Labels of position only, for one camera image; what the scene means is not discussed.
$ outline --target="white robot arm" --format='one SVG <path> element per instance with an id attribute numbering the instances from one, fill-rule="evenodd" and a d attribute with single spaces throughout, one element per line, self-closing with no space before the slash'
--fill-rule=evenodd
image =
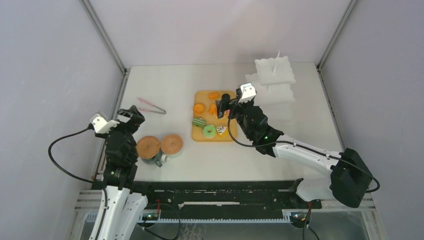
<path id="1" fill-rule="evenodd" d="M 234 99 L 223 94 L 221 100 L 216 101 L 218 118 L 222 118 L 224 112 L 230 110 L 228 125 L 231 119 L 236 119 L 247 139 L 253 142 L 252 145 L 238 142 L 229 131 L 232 139 L 239 145 L 256 148 L 264 155 L 300 162 L 325 176 L 320 179 L 297 180 L 295 190 L 303 200 L 309 202 L 336 198 L 346 206 L 357 208 L 365 193 L 379 188 L 378 181 L 355 150 L 347 148 L 344 152 L 336 152 L 320 149 L 272 128 L 261 108 L 254 106 L 255 96 L 256 90 L 251 83 L 236 89 Z M 376 181 L 377 187 L 367 191 L 372 180 Z"/>

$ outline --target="black cable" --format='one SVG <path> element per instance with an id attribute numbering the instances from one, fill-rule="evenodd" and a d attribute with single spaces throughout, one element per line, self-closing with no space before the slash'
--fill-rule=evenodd
<path id="1" fill-rule="evenodd" d="M 258 147 L 265 147 L 265 146 L 268 146 L 268 145 L 273 145 L 273 144 L 290 144 L 290 145 L 294 145 L 294 142 L 291 142 L 291 141 L 283 141 L 283 140 L 280 140 L 280 141 L 273 141 L 273 142 L 268 142 L 268 143 L 265 143 L 265 144 L 260 144 L 260 145 L 248 145 L 248 144 L 244 144 L 244 143 L 241 143 L 241 142 L 239 142 L 239 141 L 237 141 L 236 140 L 236 138 L 233 136 L 233 134 L 231 133 L 231 128 L 230 128 L 230 122 L 231 122 L 231 117 L 233 116 L 233 113 L 234 113 L 234 110 L 236 109 L 236 107 L 237 107 L 237 105 L 239 104 L 239 98 L 237 99 L 237 101 L 235 102 L 235 104 L 234 104 L 234 106 L 232 107 L 232 110 L 231 110 L 231 112 L 230 112 L 230 115 L 229 115 L 229 117 L 228 117 L 228 133 L 229 133 L 229 136 L 232 138 L 232 140 L 235 142 L 235 143 L 237 143 L 238 145 L 241 145 L 241 146 L 243 146 L 243 147 L 247 147 L 247 148 L 258 148 Z M 303 145 L 301 145 L 301 144 L 298 144 L 298 143 L 296 143 L 296 147 L 299 147 L 299 148 L 302 148 L 302 149 L 306 149 L 306 150 L 308 150 L 308 151 L 311 151 L 311 152 L 313 152 L 313 153 L 315 153 L 315 154 L 318 154 L 318 155 L 321 155 L 321 156 L 323 156 L 323 157 L 327 157 L 327 154 L 325 154 L 325 153 L 322 153 L 322 152 L 319 152 L 319 151 L 317 151 L 317 150 L 314 150 L 314 149 L 312 149 L 312 148 L 310 148 L 310 147 L 307 147 L 307 146 L 303 146 Z M 371 189 L 371 190 L 368 190 L 368 191 L 366 191 L 366 193 L 373 193 L 373 192 L 375 192 L 375 191 L 377 191 L 377 190 L 379 190 L 380 189 L 380 182 L 372 175 L 372 174 L 370 174 L 370 173 L 368 173 L 368 172 L 366 172 L 365 170 L 363 170 L 363 169 L 361 169 L 360 167 L 358 167 L 358 166 L 356 166 L 356 165 L 354 165 L 354 164 L 352 164 L 352 163 L 350 163 L 350 162 L 348 162 L 348 161 L 346 161 L 346 160 L 343 160 L 343 159 L 341 159 L 341 158 L 339 158 L 339 157 L 335 157 L 335 156 L 331 156 L 331 155 L 329 155 L 328 156 L 328 158 L 331 158 L 331 159 L 334 159 L 334 160 L 337 160 L 337 161 L 340 161 L 340 162 L 343 162 L 343 163 L 345 163 L 345 164 L 347 164 L 347 165 L 350 165 L 350 166 L 352 166 L 352 167 L 354 167 L 354 168 L 356 168 L 357 170 L 359 170 L 359 171 L 361 171 L 362 173 L 364 173 L 365 175 L 367 175 L 368 177 L 370 177 L 376 184 L 377 184 L 377 186 L 374 188 L 374 189 Z"/>
<path id="2" fill-rule="evenodd" d="M 176 239 L 178 239 L 178 237 L 180 236 L 180 230 L 181 230 L 181 218 L 180 218 L 180 215 L 178 214 L 178 211 L 172 205 L 169 205 L 169 204 L 166 204 L 166 203 L 154 203 L 154 204 L 151 204 L 151 205 L 146 206 L 145 209 L 146 208 L 149 208 L 149 207 L 153 207 L 153 206 L 158 206 L 158 205 L 168 206 L 172 210 L 174 210 L 174 212 L 176 213 L 176 216 L 178 217 L 178 232 L 176 233 L 176 236 L 174 238 L 165 238 L 163 236 L 159 236 L 156 233 L 150 231 L 148 228 L 143 227 L 144 224 L 146 223 L 147 219 L 143 221 L 143 223 L 141 224 L 141 227 L 143 228 L 144 231 L 146 231 L 149 234 L 151 234 L 151 235 L 153 235 L 153 236 L 155 236 L 155 237 L 157 237 L 159 239 L 162 239 L 162 240 L 176 240 Z"/>
<path id="3" fill-rule="evenodd" d="M 103 214 L 101 215 L 100 224 L 98 225 L 97 233 L 95 235 L 94 240 L 97 240 L 99 237 L 100 230 L 102 229 L 102 226 L 103 226 L 103 220 L 105 219 L 106 210 L 108 209 L 108 192 L 106 191 L 105 187 L 103 187 L 103 192 L 104 192 L 104 209 L 103 209 Z"/>
<path id="4" fill-rule="evenodd" d="M 305 229 L 306 229 L 306 227 L 307 227 L 307 223 L 308 223 L 308 218 L 309 218 L 309 216 L 311 215 L 311 211 L 312 211 L 312 206 L 314 205 L 314 203 L 317 203 L 319 200 L 317 199 L 317 200 L 315 200 L 315 201 L 311 201 L 310 202 L 310 206 L 309 206 L 309 209 L 307 210 L 307 214 L 306 214 L 306 217 L 305 217 L 305 224 L 303 225 L 303 228 L 302 228 L 302 239 L 303 240 L 305 240 Z"/>
<path id="5" fill-rule="evenodd" d="M 82 134 L 82 133 L 84 133 L 85 131 L 92 130 L 92 129 L 94 129 L 94 128 L 93 128 L 93 125 L 89 124 L 89 125 L 88 125 L 88 127 L 87 127 L 86 129 L 81 130 L 81 131 L 76 132 L 76 133 L 72 133 L 72 134 L 69 134 L 69 135 L 66 135 L 66 136 L 60 137 L 60 138 L 58 138 L 58 139 L 54 140 L 54 141 L 50 144 L 50 146 L 48 146 L 48 157 L 50 158 L 51 162 L 52 162 L 52 163 L 53 163 L 53 164 L 54 164 L 54 165 L 55 165 L 55 166 L 56 166 L 59 170 L 61 170 L 62 172 L 64 172 L 65 174 L 67 174 L 67 175 L 71 176 L 71 177 L 72 177 L 72 178 L 74 178 L 74 179 L 77 179 L 77 180 L 80 180 L 80 181 L 83 181 L 83 182 L 86 182 L 86 183 L 89 183 L 89 184 L 92 184 L 92 183 L 93 183 L 93 181 L 88 180 L 88 179 L 85 179 L 85 178 L 82 178 L 82 177 L 79 177 L 79 176 L 76 176 L 76 175 L 74 175 L 74 174 L 72 174 L 72 173 L 68 172 L 67 170 L 65 170 L 63 167 L 61 167 L 61 166 L 60 166 L 60 165 L 59 165 L 59 164 L 55 161 L 55 159 L 53 158 L 53 155 L 52 155 L 52 148 L 53 148 L 53 146 L 54 146 L 57 142 L 59 142 L 60 140 L 63 140 L 63 139 L 66 139 L 66 138 L 69 138 L 69 137 L 72 137 L 72 136 L 75 136 L 75 135 L 78 135 L 78 134 Z M 103 220 L 105 219 L 106 210 L 107 210 L 107 208 L 108 208 L 108 193 L 106 192 L 106 188 L 104 188 L 104 187 L 103 187 L 103 192 L 104 192 L 104 210 L 103 210 L 103 215 L 101 216 L 100 224 L 99 224 L 98 229 L 97 229 L 97 233 L 96 233 L 96 235 L 95 235 L 95 240 L 97 240 L 97 239 L 98 239 L 98 237 L 99 237 L 100 230 L 102 229 L 102 225 L 103 225 Z"/>
<path id="6" fill-rule="evenodd" d="M 320 240 L 318 234 L 310 226 L 308 226 L 307 228 L 315 235 L 316 239 Z"/>
<path id="7" fill-rule="evenodd" d="M 79 131 L 79 132 L 76 132 L 76 133 L 72 133 L 72 134 L 69 134 L 69 135 L 66 135 L 66 136 L 63 136 L 63 137 L 60 137 L 60 138 L 58 138 L 58 139 L 56 139 L 56 140 L 54 140 L 51 144 L 50 144 L 50 146 L 48 146 L 48 157 L 50 158 L 50 160 L 51 160 L 51 162 L 58 168 L 58 169 L 60 169 L 62 172 L 64 172 L 64 173 L 66 173 L 67 175 L 69 175 L 69 176 L 71 176 L 71 177 L 73 177 L 74 179 L 78 179 L 78 180 L 80 180 L 80 181 L 83 181 L 83 182 L 86 182 L 86 183 L 89 183 L 89 184 L 92 184 L 93 183 L 93 181 L 91 181 L 91 180 L 88 180 L 88 179 L 85 179 L 85 178 L 82 178 L 82 177 L 79 177 L 79 176 L 76 176 L 76 175 L 74 175 L 74 174 L 72 174 L 72 173 L 70 173 L 70 172 L 68 172 L 67 170 L 65 170 L 63 167 L 61 167 L 56 161 L 55 161 L 55 159 L 53 158 L 53 155 L 52 155 L 52 148 L 53 148 L 53 145 L 55 145 L 55 143 L 57 143 L 57 142 L 59 142 L 60 140 L 63 140 L 63 139 L 66 139 L 66 138 L 69 138 L 69 137 L 72 137 L 72 136 L 75 136 L 75 135 L 78 135 L 78 134 L 82 134 L 83 132 L 85 132 L 85 131 L 88 131 L 88 130 L 92 130 L 93 129 L 93 125 L 88 125 L 88 127 L 86 128 L 86 129 L 84 129 L 84 130 L 81 130 L 81 131 Z"/>

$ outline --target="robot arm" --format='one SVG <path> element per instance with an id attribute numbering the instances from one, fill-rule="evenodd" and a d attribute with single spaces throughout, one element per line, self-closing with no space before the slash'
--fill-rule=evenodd
<path id="1" fill-rule="evenodd" d="M 137 150 L 133 133 L 145 121 L 135 106 L 120 109 L 127 122 L 107 121 L 96 113 L 90 122 L 95 136 L 105 139 L 106 166 L 103 172 L 103 193 L 91 240 L 128 240 L 139 216 L 148 204 L 146 196 L 130 192 L 137 171 Z"/>
<path id="2" fill-rule="evenodd" d="M 359 207 L 373 179 L 359 154 L 350 148 L 336 152 L 314 147 L 274 129 L 268 125 L 268 117 L 261 108 L 254 106 L 255 96 L 255 88 L 246 83 L 236 90 L 235 99 L 223 94 L 221 100 L 216 101 L 218 118 L 230 110 L 228 124 L 230 119 L 236 119 L 253 144 L 233 140 L 244 147 L 254 147 L 264 155 L 300 162 L 324 175 L 321 179 L 296 181 L 296 193 L 303 200 L 336 198 L 351 208 Z"/>

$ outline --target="white table surface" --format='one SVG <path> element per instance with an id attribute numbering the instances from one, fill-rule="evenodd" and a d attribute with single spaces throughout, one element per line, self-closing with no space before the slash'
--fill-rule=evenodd
<path id="1" fill-rule="evenodd" d="M 291 122 L 271 117 L 268 123 L 296 140 L 334 151 L 340 142 L 327 100 L 313 62 L 291 64 L 296 83 L 291 85 L 295 103 L 290 105 Z M 121 108 L 141 107 L 143 97 L 166 110 L 166 115 L 142 112 L 145 122 L 134 138 L 148 135 L 162 139 L 179 134 L 184 142 L 179 157 L 163 167 L 137 163 L 136 181 L 276 181 L 319 178 L 321 175 L 289 159 L 262 155 L 234 142 L 195 142 L 192 137 L 194 96 L 201 90 L 231 90 L 256 72 L 254 63 L 133 66 Z M 238 127 L 237 139 L 250 142 Z"/>

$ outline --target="green toy food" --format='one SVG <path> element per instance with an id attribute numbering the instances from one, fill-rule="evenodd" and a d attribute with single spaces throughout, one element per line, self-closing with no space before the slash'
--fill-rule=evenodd
<path id="1" fill-rule="evenodd" d="M 217 135 L 217 130 L 213 124 L 207 125 L 203 128 L 203 135 L 207 139 L 212 139 Z"/>
<path id="2" fill-rule="evenodd" d="M 206 125 L 206 120 L 200 117 L 194 117 L 193 121 L 191 122 L 191 125 L 202 129 Z"/>

